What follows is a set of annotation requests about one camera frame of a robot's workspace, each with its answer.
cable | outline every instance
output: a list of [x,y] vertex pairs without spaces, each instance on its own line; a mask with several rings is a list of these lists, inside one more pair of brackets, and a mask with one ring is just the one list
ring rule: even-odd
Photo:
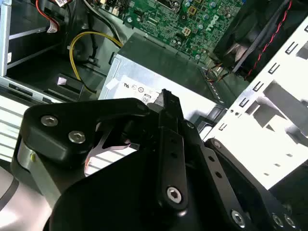
[[78,41],[78,39],[80,39],[81,37],[85,36],[85,35],[90,35],[90,34],[94,34],[94,35],[99,35],[102,36],[104,38],[109,39],[110,41],[112,41],[113,43],[117,44],[119,47],[122,47],[123,44],[120,43],[118,40],[114,39],[113,37],[104,34],[104,33],[100,33],[100,32],[95,32],[95,31],[86,31],[86,32],[82,32],[80,34],[78,34],[75,38],[73,38],[72,43],[70,45],[70,49],[69,49],[69,59],[73,68],[73,71],[75,73],[76,78],[81,81],[83,83],[83,85],[85,86],[85,89],[87,89],[90,93],[96,94],[95,90],[91,90],[90,88],[87,87],[87,85],[84,83],[84,81],[80,78],[79,73],[77,71],[75,62],[74,62],[74,57],[73,57],[73,49],[74,49],[74,45],[75,43]]
[[[91,14],[90,13],[88,13],[87,18],[88,18],[89,30],[93,31],[93,24],[92,24],[92,18],[91,18]],[[95,56],[96,56],[96,51],[97,51],[98,46],[96,45],[94,34],[90,34],[90,37],[91,37],[92,50],[93,50],[92,51],[92,55],[90,56],[90,58],[94,59]]]
[[229,72],[223,74],[221,77],[219,77],[219,79],[217,80],[217,82],[220,82],[221,80],[223,80],[224,77],[228,76],[230,73],[231,73],[231,71],[229,71]]
[[216,67],[220,67],[221,65],[222,65],[222,63],[219,63],[219,64],[216,64],[215,66],[211,67],[210,69],[208,69],[208,70],[206,71],[205,75],[207,76],[207,74],[208,74],[209,71],[213,70],[213,69],[216,68]]
[[40,10],[40,8],[38,7],[38,6],[39,6],[39,2],[38,2],[38,1],[39,1],[39,0],[36,0],[36,1],[35,1],[35,6],[36,6],[38,12],[39,12],[43,17],[47,18],[49,21],[55,23],[56,26],[57,26],[57,30],[59,31],[59,30],[60,30],[60,25],[59,25],[59,23],[58,23],[55,19],[53,19],[53,18],[47,16],[44,12],[42,12],[42,11]]
[[289,6],[288,6],[288,8],[285,10],[284,15],[283,15],[283,19],[279,22],[279,24],[278,24],[278,26],[277,26],[277,30],[276,30],[276,31],[274,32],[274,34],[271,36],[270,41],[269,41],[267,44],[265,44],[263,50],[259,53],[258,59],[257,59],[257,61],[255,62],[254,67],[253,67],[252,69],[250,69],[250,71],[248,72],[248,74],[245,76],[244,80],[247,80],[247,78],[251,75],[251,73],[253,72],[253,70],[255,70],[255,68],[257,67],[258,62],[259,62],[260,59],[261,59],[262,54],[266,51],[267,47],[269,47],[269,45],[273,42],[274,37],[277,35],[277,33],[278,33],[279,30],[280,30],[280,27],[282,26],[283,22],[284,22],[285,19],[287,18],[287,14],[288,14],[288,12],[289,12],[291,6],[292,6],[292,0],[290,0],[290,2],[289,2]]
[[68,15],[68,26],[67,26],[67,31],[66,34],[68,34],[69,29],[71,28],[71,23],[72,23],[72,13],[71,13],[71,8],[69,7],[69,4],[66,4],[66,11],[67,11],[67,15]]
[[66,4],[66,6],[69,7],[69,4],[72,1],[74,1],[74,5],[73,5],[72,12],[71,12],[71,17],[70,17],[70,20],[69,20],[69,23],[68,23],[68,26],[67,26],[67,29],[66,29],[66,34],[65,34],[65,37],[64,37],[64,41],[63,41],[62,53],[65,53],[65,51],[67,49],[69,33],[72,31],[72,28],[73,28],[73,25],[74,25],[74,22],[75,22],[77,0],[71,0],[70,2],[68,2]]
[[111,30],[113,36],[115,37],[116,40],[120,41],[120,36],[119,33],[117,31],[117,29],[115,28],[115,26],[109,21],[108,18],[106,18],[104,15],[102,15],[101,13],[98,13],[96,10],[93,9],[93,7],[87,2],[87,0],[82,0],[84,2],[84,4],[87,6],[87,8],[93,12],[93,16],[95,16],[97,19],[101,20],[103,23],[105,23],[109,29]]

metal sheet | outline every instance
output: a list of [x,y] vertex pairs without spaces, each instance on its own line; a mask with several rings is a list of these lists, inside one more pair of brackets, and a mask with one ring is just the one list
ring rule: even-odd
[[49,22],[27,1],[12,1],[10,39],[46,30]]
[[[132,80],[132,86],[124,82],[126,79]],[[138,84],[158,93],[166,88],[179,96],[184,117],[192,122],[223,104],[215,99],[195,63],[135,34],[116,55],[99,99],[136,97],[133,92],[124,94],[122,87],[134,91]]]
[[273,81],[297,100],[308,102],[308,80],[304,74],[307,72],[307,60],[297,55],[307,41],[308,18],[204,139],[215,137],[220,140],[267,189],[306,161],[308,148],[292,140],[286,131],[289,121],[280,116],[276,115],[268,122],[272,130],[261,128],[253,118],[252,111],[255,110],[252,107],[255,107],[252,105],[256,102],[269,105],[263,92]]
[[51,208],[46,199],[20,182],[12,198],[0,211],[0,230],[41,231],[50,214]]
[[0,159],[11,161],[28,106],[0,96]]
[[0,76],[6,75],[8,62],[9,36],[11,24],[12,0],[5,0],[0,8]]
[[13,176],[0,167],[0,198],[5,194],[8,190],[9,186],[13,181]]

black plastic bracket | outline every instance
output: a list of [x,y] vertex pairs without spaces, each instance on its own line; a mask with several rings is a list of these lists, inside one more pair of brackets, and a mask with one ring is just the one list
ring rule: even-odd
[[[195,127],[191,127],[191,125],[183,121],[182,131],[185,155],[190,155],[190,158],[195,160],[194,164],[201,173],[200,183],[209,183],[213,194],[216,196],[214,200],[220,209],[220,215],[224,222],[234,229],[257,230],[243,211],[215,152],[204,146]],[[244,220],[242,227],[237,226],[234,222],[232,218],[233,211],[241,214]]]
[[188,191],[183,137],[178,133],[178,119],[183,118],[178,97],[162,91],[164,109],[158,114],[158,173],[156,197],[162,208],[185,215]]
[[215,161],[219,161],[224,167],[228,166],[227,177],[231,186],[240,189],[237,194],[240,194],[244,201],[243,207],[259,230],[300,230],[295,219],[290,220],[291,214],[221,142],[209,139],[205,146],[213,150],[218,157]]
[[[97,125],[108,120],[143,117],[150,110],[137,99],[118,99],[80,103],[60,103],[29,108],[21,125],[21,136],[25,145],[49,158],[62,167],[77,167],[84,163],[94,146]],[[43,116],[51,115],[58,120],[54,127],[42,124]],[[73,143],[68,134],[82,131],[83,143]]]

red wire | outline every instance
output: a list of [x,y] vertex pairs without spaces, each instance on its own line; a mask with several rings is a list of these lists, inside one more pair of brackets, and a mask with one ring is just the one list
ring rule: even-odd
[[281,20],[281,22],[279,22],[279,24],[278,24],[278,26],[277,26],[276,32],[274,32],[274,34],[271,36],[270,41],[269,41],[267,44],[265,44],[265,46],[264,46],[262,52],[260,52],[260,54],[259,54],[259,56],[258,56],[258,60],[255,62],[254,67],[253,67],[252,69],[250,69],[250,71],[248,72],[248,74],[245,76],[244,80],[246,80],[246,79],[251,75],[251,73],[253,72],[253,70],[255,70],[255,68],[257,67],[258,62],[259,62],[260,59],[261,59],[262,54],[266,51],[267,47],[269,47],[269,45],[273,42],[274,37],[275,37],[276,34],[279,32],[280,27],[282,26],[283,22],[284,22],[285,19],[287,18],[287,14],[288,14],[288,11],[290,10],[291,6],[292,6],[292,0],[290,0],[290,2],[289,2],[288,9],[285,10],[283,19]]
[[53,23],[55,23],[56,26],[57,26],[57,29],[58,29],[58,31],[59,31],[59,30],[60,30],[60,25],[59,25],[59,23],[58,23],[55,19],[53,19],[53,18],[47,16],[44,12],[42,12],[42,11],[40,10],[40,8],[38,7],[38,6],[39,6],[39,2],[38,2],[38,1],[39,1],[39,0],[36,0],[36,1],[35,1],[35,6],[36,6],[38,12],[39,12],[43,17],[47,18],[49,21],[52,21]]

capacitor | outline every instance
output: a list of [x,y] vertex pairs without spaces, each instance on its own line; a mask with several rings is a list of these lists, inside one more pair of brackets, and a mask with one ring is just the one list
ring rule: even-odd
[[211,2],[211,3],[210,3],[210,7],[211,7],[211,8],[215,8],[215,7],[216,7],[216,2],[214,2],[214,1]]
[[210,16],[208,14],[204,14],[203,16],[203,20],[209,20]]

